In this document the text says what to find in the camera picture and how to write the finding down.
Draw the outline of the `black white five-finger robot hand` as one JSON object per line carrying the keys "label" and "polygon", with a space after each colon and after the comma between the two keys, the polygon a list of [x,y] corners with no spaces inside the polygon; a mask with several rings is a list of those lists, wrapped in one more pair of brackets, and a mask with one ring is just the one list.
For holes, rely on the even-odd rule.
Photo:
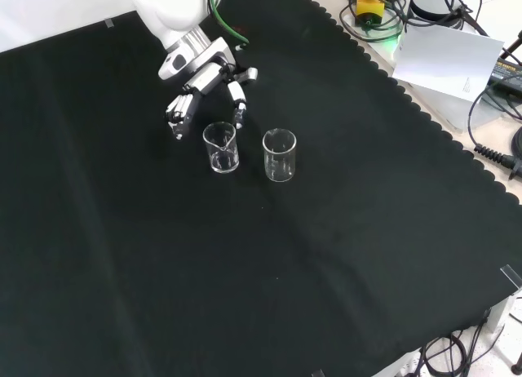
{"label": "black white five-finger robot hand", "polygon": [[234,105],[232,124],[242,128],[247,113],[247,99],[242,86],[255,81],[259,71],[254,67],[240,68],[223,38],[214,40],[200,55],[188,60],[191,52],[185,45],[172,51],[159,72],[165,79],[180,71],[191,75],[181,93],[166,108],[165,120],[173,136],[181,140],[187,135],[200,102],[221,83],[227,86]]}

